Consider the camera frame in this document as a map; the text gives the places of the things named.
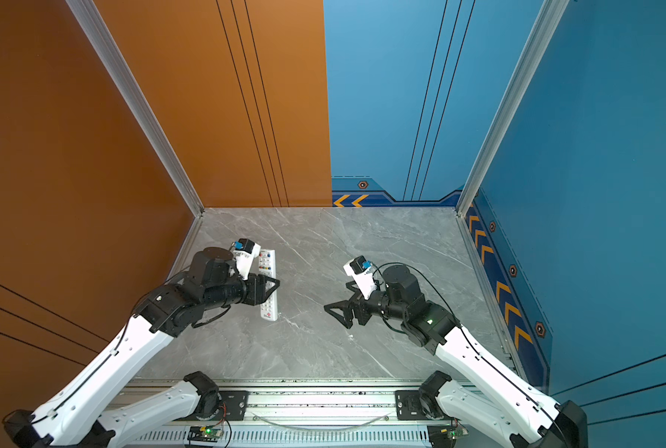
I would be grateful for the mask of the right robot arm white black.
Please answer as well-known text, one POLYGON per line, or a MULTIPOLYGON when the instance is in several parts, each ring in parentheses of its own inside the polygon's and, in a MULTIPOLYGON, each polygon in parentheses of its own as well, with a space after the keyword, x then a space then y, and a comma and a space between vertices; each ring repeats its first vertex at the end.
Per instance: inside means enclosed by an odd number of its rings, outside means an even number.
POLYGON ((450 365, 478 392, 470 393, 450 375, 436 371, 419 388, 420 406, 433 420, 458 419, 503 447, 586 447, 588 418, 572 401, 560 403, 495 358, 450 311, 427 300, 405 264, 384 272, 364 257, 348 261, 345 301, 325 311, 345 328, 372 317, 398 321, 396 332, 450 365))

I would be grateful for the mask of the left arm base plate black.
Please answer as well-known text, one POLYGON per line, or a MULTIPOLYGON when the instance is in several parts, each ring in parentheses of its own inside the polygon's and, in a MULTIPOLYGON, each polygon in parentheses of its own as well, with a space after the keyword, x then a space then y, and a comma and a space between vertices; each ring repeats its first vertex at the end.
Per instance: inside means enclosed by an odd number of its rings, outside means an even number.
POLYGON ((191 414, 177 419, 177 422, 241 422, 245 418, 250 393, 247 390, 223 390, 219 405, 211 414, 191 414))

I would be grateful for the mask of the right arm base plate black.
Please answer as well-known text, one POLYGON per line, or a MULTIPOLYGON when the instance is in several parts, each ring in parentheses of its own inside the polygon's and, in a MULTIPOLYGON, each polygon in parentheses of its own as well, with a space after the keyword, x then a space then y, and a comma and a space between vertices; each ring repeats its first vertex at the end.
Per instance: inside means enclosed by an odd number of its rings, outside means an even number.
POLYGON ((419 390, 396 390, 394 392, 396 417, 399 421, 424 421, 427 416, 422 409, 419 390))

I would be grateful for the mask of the right aluminium corner post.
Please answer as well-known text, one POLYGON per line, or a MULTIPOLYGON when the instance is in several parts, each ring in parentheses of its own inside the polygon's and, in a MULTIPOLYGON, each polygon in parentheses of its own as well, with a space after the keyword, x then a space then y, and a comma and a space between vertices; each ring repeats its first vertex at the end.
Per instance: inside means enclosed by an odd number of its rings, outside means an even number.
POLYGON ((569 3, 569 0, 547 0, 541 5, 534 26, 463 187, 456 207, 459 218, 464 218, 471 207, 569 3))

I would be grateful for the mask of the aluminium corner post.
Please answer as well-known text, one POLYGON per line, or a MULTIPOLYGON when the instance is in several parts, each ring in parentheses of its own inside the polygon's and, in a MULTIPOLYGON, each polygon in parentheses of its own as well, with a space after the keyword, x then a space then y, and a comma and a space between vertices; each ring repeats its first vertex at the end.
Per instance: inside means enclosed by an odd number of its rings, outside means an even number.
POLYGON ((196 218, 205 207, 183 164, 176 155, 143 90, 93 1, 67 0, 67 6, 85 33, 129 111, 159 157, 174 186, 196 218))
POLYGON ((471 207, 569 3, 569 0, 547 0, 541 5, 534 26, 463 187, 456 207, 459 218, 464 218, 471 207))

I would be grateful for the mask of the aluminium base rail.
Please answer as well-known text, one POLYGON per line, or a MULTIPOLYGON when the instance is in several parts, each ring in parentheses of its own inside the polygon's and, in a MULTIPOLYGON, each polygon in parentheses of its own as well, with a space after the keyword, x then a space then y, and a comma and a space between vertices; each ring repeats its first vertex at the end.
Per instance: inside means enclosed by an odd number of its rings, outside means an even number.
POLYGON ((419 390, 422 409, 427 420, 448 421, 453 418, 473 423, 513 427, 529 423, 533 429, 550 424, 551 412, 542 410, 542 403, 529 397, 513 399, 508 411, 484 397, 474 386, 463 382, 446 382, 439 386, 418 386, 391 382, 314 383, 222 383, 223 390, 247 390, 250 393, 245 418, 241 423, 269 425, 360 425, 371 419, 399 421, 396 417, 394 392, 419 390))

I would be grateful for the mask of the right circuit board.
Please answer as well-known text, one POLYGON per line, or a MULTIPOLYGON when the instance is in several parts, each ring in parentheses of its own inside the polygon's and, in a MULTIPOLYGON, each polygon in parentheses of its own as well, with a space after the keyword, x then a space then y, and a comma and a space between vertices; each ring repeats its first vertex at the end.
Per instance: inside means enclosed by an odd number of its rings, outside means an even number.
POLYGON ((432 448, 454 448, 461 438, 469 435, 465 427, 428 426, 428 441, 432 448))

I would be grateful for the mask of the left aluminium corner post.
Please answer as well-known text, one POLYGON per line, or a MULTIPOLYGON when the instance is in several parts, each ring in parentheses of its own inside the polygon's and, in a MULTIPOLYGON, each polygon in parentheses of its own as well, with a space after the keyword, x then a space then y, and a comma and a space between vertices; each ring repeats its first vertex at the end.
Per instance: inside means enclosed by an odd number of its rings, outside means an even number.
POLYGON ((67 6, 85 33, 129 111, 159 157, 174 186, 196 218, 205 207, 183 164, 176 155, 143 90, 93 1, 67 0, 67 6))

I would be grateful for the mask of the white remote control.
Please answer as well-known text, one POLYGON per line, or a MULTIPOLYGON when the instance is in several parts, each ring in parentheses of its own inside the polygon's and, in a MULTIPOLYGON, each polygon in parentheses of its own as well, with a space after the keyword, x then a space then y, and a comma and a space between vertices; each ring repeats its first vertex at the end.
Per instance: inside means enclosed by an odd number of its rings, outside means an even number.
POLYGON ((267 300, 259 306, 260 317, 271 322, 277 321, 279 318, 277 289, 280 287, 280 284, 278 283, 276 252, 274 250, 260 250, 258 257, 258 274, 261 274, 268 279, 265 285, 267 300))

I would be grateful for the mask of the circuit board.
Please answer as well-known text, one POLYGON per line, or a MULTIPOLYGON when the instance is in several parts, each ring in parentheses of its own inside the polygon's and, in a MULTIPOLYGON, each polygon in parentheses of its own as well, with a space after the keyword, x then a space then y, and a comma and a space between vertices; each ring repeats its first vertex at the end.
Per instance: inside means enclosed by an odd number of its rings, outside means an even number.
POLYGON ((226 431, 215 426, 192 426, 187 433, 187 444, 217 444, 226 438, 226 431))
POLYGON ((432 448, 454 448, 461 438, 469 435, 465 427, 428 426, 428 441, 432 448))

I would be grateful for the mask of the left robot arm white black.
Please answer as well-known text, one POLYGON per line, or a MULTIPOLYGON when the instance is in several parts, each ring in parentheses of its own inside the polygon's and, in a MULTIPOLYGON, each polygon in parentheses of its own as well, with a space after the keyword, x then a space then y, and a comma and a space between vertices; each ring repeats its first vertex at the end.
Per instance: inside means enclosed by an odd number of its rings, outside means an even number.
POLYGON ((235 304, 265 304, 280 284, 273 251, 249 239, 205 248, 188 268, 144 295, 119 334, 65 388, 34 411, 8 414, 4 431, 19 447, 123 447, 183 417, 224 418, 219 386, 201 371, 118 410, 107 407, 175 338, 208 325, 205 312, 224 315, 235 304))

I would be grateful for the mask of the left circuit board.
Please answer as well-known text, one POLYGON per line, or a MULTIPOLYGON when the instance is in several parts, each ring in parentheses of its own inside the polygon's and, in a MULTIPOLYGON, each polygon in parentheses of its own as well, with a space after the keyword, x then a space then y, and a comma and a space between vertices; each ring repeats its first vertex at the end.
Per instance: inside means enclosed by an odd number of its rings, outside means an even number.
POLYGON ((226 431, 215 426, 192 426, 187 433, 187 444, 217 444, 226 438, 226 431))

